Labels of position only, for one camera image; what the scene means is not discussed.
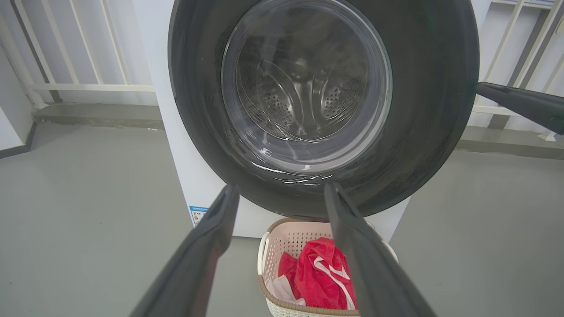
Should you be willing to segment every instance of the red towel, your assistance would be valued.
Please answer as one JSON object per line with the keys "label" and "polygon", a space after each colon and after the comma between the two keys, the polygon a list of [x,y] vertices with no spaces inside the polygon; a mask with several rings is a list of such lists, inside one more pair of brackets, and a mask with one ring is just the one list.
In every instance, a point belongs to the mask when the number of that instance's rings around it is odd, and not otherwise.
{"label": "red towel", "polygon": [[307,306],[356,309],[347,260],[332,239],[309,241],[297,260],[284,252],[278,268],[278,276],[282,275],[288,278],[294,296],[303,298]]}

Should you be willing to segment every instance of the beige laundry basket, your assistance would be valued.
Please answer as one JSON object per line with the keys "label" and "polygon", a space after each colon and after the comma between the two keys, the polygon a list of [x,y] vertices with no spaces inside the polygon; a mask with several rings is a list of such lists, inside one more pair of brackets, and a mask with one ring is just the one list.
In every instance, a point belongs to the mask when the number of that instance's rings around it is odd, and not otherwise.
{"label": "beige laundry basket", "polygon": [[[282,219],[275,222],[262,236],[258,248],[257,272],[258,284],[266,297],[270,313],[274,317],[321,317],[321,316],[359,316],[358,310],[323,309],[300,306],[275,298],[266,284],[278,277],[278,265],[284,251],[298,258],[308,241],[320,237],[333,238],[331,224],[320,222],[302,222],[294,219]],[[386,244],[397,261],[392,248]]]}

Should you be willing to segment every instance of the gray floor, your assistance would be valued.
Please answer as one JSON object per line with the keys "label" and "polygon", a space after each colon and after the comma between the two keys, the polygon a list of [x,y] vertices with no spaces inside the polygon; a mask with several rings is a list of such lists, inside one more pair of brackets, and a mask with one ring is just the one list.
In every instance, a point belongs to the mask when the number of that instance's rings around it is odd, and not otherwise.
{"label": "gray floor", "polygon": [[562,316],[564,161],[454,152],[391,246],[439,316]]}
{"label": "gray floor", "polygon": [[[0,316],[127,316],[191,227],[163,131],[40,124],[0,160]],[[233,240],[208,316],[268,315],[257,249]]]}
{"label": "gray floor", "polygon": [[[557,316],[564,161],[455,152],[391,244],[439,316]],[[40,124],[0,160],[0,316],[127,316],[191,229],[163,131]],[[220,258],[208,316],[270,316],[258,240]]]}

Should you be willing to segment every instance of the white railing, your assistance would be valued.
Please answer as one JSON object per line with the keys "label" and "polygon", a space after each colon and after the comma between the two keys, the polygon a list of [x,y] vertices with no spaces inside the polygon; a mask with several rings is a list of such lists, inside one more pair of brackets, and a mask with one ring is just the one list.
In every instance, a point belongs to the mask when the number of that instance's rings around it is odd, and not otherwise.
{"label": "white railing", "polygon": [[[563,0],[553,0],[553,1],[552,0],[493,0],[492,2],[503,3],[506,5],[513,5],[514,7],[513,7],[513,12],[509,18],[509,21],[505,27],[505,32],[503,33],[503,36],[501,37],[501,40],[495,50],[491,63],[489,64],[487,70],[485,71],[485,75],[481,78],[481,80],[493,81],[493,82],[495,81],[492,79],[492,73],[494,72],[494,69],[496,69],[496,66],[499,65],[499,61],[503,60],[503,58],[506,57],[504,52],[507,54],[519,53],[522,56],[519,60],[518,65],[514,70],[514,74],[510,82],[509,83],[498,82],[498,83],[503,85],[509,84],[513,87],[527,86],[528,80],[525,81],[525,78],[528,76],[528,79],[530,79],[536,67],[538,66],[539,60],[542,57],[544,50],[547,46],[547,41],[551,39],[549,36],[552,36],[551,32],[553,31],[551,31],[550,29],[551,26],[554,26],[555,23],[558,22],[561,23],[560,20],[562,19],[561,10],[563,6],[562,4]],[[525,45],[523,51],[521,52],[516,52],[511,50],[507,51],[506,50],[507,44],[512,34],[514,36],[523,36],[523,35],[528,36],[528,34],[520,34],[520,33],[515,34],[515,30],[516,30],[515,25],[517,24],[517,20],[519,19],[520,14],[522,13],[523,8],[525,7],[539,8],[545,12],[548,11],[548,14],[546,14],[546,17],[544,18],[544,22],[542,22],[541,20],[542,26],[540,27],[540,29],[534,31],[535,34],[531,33],[531,36],[536,36],[536,38],[533,38],[534,41],[529,40],[527,45]],[[564,54],[562,54],[562,57],[554,65],[554,70],[552,71],[550,76],[548,76],[548,78],[546,79],[546,83],[543,85],[544,87],[538,90],[542,93],[549,93],[553,88],[556,79],[561,74],[563,68],[564,68]],[[508,110],[503,107],[497,107],[495,105],[491,105],[491,103],[489,103],[486,98],[481,96],[476,97],[474,102],[473,112],[485,113],[489,115],[520,117],[519,114],[514,113],[511,110]],[[543,138],[547,140],[553,140],[554,139],[553,135],[554,134],[551,133],[545,133]]]}
{"label": "white railing", "polygon": [[96,57],[93,54],[92,47],[88,36],[83,27],[83,22],[76,8],[75,0],[69,0],[70,7],[72,9],[74,19],[76,21],[76,26],[82,38],[82,42],[86,53],[88,55],[88,60],[90,61],[90,66],[92,67],[92,71],[94,72],[94,76],[96,78],[97,83],[81,83],[77,73],[75,71],[74,65],[71,61],[71,57],[67,51],[65,43],[63,41],[63,36],[59,30],[59,26],[57,24],[57,20],[53,14],[53,10],[51,5],[49,4],[48,0],[41,0],[41,5],[47,17],[47,21],[49,22],[50,30],[55,38],[56,45],[60,51],[60,54],[64,60],[64,65],[66,66],[66,70],[70,75],[72,83],[59,83],[55,80],[53,73],[50,68],[50,64],[47,62],[45,55],[43,53],[43,49],[39,44],[39,41],[36,36],[36,32],[32,27],[32,23],[29,20],[28,14],[22,4],[22,0],[14,0],[15,1],[15,14],[19,15],[21,18],[21,22],[23,24],[22,31],[24,31],[28,35],[28,44],[29,48],[33,50],[37,56],[37,63],[38,66],[43,70],[45,74],[45,80],[43,82],[36,82],[33,79],[33,76],[30,73],[28,65],[22,58],[22,54],[16,45],[14,37],[9,31],[8,25],[6,23],[5,17],[0,12],[0,36],[2,37],[2,41],[5,44],[8,57],[14,64],[14,68],[18,73],[20,79],[26,85],[26,88],[32,98],[32,101],[38,108],[42,108],[45,106],[44,102],[42,101],[41,97],[36,93],[36,91],[65,91],[65,90],[82,90],[82,91],[132,91],[132,92],[154,92],[155,89],[151,85],[133,85],[131,84],[129,75],[127,73],[127,69],[125,68],[124,64],[124,57],[121,54],[120,47],[117,42],[116,32],[114,31],[114,27],[112,24],[112,18],[109,14],[108,4],[106,0],[99,0],[99,5],[102,8],[102,13],[104,16],[104,22],[107,27],[105,30],[108,32],[109,37],[111,39],[111,44],[113,48],[113,53],[115,58],[117,59],[117,64],[121,73],[121,79],[123,84],[107,84],[104,82],[102,78],[102,74],[100,72],[98,63],[96,61]]}

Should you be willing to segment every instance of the front-loading washing machine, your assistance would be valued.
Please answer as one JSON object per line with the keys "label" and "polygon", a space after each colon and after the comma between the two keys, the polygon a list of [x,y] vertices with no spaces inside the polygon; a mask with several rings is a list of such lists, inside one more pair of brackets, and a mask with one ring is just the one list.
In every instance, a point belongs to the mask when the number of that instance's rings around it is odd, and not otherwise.
{"label": "front-loading washing machine", "polygon": [[[209,206],[238,184],[236,236],[261,237],[282,217],[325,220],[323,187],[336,181],[389,241],[470,114],[474,91],[460,83],[477,81],[477,34],[462,32],[473,17],[446,21],[457,15],[409,1],[134,7],[186,203]],[[406,12],[413,23],[397,19]]]}

